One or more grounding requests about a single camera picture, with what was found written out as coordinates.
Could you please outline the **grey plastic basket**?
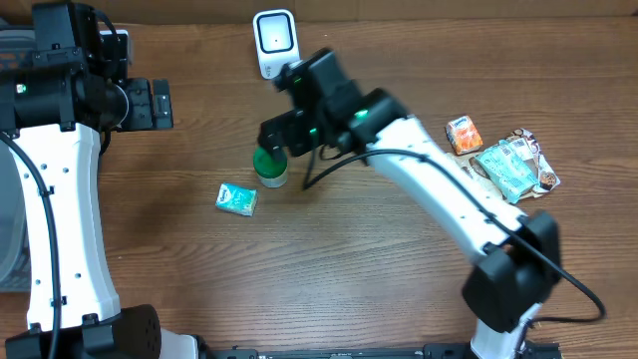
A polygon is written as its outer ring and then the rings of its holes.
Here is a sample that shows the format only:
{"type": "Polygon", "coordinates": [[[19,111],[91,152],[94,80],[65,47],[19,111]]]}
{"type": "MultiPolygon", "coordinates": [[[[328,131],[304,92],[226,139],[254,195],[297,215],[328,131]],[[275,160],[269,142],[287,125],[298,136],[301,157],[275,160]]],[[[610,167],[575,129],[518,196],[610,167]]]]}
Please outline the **grey plastic basket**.
{"type": "MultiPolygon", "coordinates": [[[[30,27],[1,21],[1,70],[25,66],[35,45],[30,27]]],[[[29,246],[24,198],[10,149],[1,143],[1,292],[29,292],[29,246]]]]}

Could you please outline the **orange tissue packet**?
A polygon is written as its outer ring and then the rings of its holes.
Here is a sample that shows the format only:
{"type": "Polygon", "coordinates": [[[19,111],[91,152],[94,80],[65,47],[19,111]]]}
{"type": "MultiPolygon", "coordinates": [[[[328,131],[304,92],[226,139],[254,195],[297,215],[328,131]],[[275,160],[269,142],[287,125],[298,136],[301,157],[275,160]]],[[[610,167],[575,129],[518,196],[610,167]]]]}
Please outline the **orange tissue packet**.
{"type": "Polygon", "coordinates": [[[457,155],[477,151],[483,145],[479,131],[469,116],[448,122],[446,134],[457,155]]]}

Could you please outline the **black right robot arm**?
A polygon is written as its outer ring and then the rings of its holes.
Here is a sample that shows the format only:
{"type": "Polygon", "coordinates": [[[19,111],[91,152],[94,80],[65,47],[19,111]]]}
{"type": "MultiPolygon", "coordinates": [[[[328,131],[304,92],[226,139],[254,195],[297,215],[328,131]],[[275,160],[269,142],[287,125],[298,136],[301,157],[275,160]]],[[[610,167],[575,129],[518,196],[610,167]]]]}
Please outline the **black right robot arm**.
{"type": "Polygon", "coordinates": [[[262,123],[259,144],[278,160],[327,145],[354,154],[418,203],[472,264],[464,300],[477,317],[467,344],[429,344],[425,356],[558,358],[557,345],[525,334],[560,276],[559,230],[546,212],[526,215],[475,183],[391,94],[363,94],[336,55],[322,49],[284,65],[273,84],[291,111],[262,123]]]}

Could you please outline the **green lid jar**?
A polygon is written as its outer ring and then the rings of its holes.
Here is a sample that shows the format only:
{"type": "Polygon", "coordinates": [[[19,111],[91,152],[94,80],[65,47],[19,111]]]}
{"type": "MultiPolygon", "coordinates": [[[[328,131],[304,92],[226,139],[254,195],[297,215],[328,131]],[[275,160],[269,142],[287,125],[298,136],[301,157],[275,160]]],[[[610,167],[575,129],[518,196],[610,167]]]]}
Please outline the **green lid jar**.
{"type": "Polygon", "coordinates": [[[287,159],[277,160],[262,147],[258,147],[254,152],[253,167],[261,183],[266,187],[277,188],[287,182],[287,159]]]}

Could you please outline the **green wipes packet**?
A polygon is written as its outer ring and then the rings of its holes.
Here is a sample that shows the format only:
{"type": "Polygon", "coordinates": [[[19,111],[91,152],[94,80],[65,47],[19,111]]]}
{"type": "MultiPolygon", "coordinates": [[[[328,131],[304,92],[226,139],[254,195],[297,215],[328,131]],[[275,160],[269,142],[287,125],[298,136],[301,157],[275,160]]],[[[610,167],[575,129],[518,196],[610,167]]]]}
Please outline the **green wipes packet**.
{"type": "Polygon", "coordinates": [[[476,159],[511,204],[518,203],[524,194],[538,184],[537,176],[516,153],[513,144],[505,140],[484,150],[476,159]]]}

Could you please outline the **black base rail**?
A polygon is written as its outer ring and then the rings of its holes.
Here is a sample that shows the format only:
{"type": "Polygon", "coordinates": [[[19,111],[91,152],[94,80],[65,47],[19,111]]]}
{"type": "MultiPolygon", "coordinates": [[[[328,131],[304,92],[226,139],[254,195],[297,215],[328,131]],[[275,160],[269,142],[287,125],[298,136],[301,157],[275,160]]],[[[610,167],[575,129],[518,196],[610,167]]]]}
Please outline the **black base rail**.
{"type": "Polygon", "coordinates": [[[256,349],[212,350],[199,337],[186,335],[184,344],[175,336],[162,336],[167,344],[160,352],[161,359],[208,358],[208,359],[470,359],[477,358],[469,344],[426,344],[422,348],[373,348],[258,351],[256,349]]]}

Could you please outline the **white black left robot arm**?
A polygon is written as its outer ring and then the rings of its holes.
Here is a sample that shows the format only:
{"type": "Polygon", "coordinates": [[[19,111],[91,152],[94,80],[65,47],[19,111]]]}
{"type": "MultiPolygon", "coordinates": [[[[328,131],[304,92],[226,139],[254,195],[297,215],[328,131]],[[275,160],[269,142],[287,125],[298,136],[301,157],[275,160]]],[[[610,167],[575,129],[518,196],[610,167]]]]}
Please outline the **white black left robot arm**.
{"type": "Polygon", "coordinates": [[[10,358],[175,358],[194,341],[160,326],[150,305],[125,308],[104,249],[98,166],[112,132],[173,125],[164,80],[127,75],[128,42],[92,6],[32,10],[32,64],[1,76],[1,139],[21,177],[31,259],[25,333],[10,358]]]}

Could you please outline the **teal tissue packet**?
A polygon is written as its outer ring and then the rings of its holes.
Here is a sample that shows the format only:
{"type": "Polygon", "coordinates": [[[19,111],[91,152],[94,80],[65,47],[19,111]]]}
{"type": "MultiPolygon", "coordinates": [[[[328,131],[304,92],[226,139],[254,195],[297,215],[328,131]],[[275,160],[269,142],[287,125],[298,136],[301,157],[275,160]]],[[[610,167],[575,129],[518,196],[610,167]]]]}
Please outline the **teal tissue packet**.
{"type": "Polygon", "coordinates": [[[248,189],[232,183],[222,183],[215,205],[223,211],[243,216],[253,216],[257,200],[256,189],[248,189]]]}

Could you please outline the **clear bread bag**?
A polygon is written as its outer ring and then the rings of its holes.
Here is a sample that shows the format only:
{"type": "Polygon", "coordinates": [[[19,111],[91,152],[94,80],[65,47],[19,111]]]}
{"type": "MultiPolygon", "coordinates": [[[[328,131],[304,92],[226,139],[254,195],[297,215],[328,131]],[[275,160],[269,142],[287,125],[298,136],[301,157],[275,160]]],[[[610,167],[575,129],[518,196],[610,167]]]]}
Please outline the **clear bread bag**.
{"type": "MultiPolygon", "coordinates": [[[[512,143],[516,153],[530,167],[533,174],[537,176],[538,184],[535,185],[528,193],[524,194],[521,199],[527,197],[543,196],[552,191],[556,186],[560,184],[559,177],[556,175],[555,171],[546,160],[541,146],[533,132],[525,128],[519,128],[512,131],[501,140],[512,143]]],[[[479,165],[476,156],[481,154],[482,152],[483,151],[479,151],[476,153],[461,156],[448,154],[448,157],[452,159],[464,173],[466,173],[474,182],[478,183],[488,193],[493,194],[499,199],[508,202],[501,191],[490,180],[487,173],[479,165]]]]}

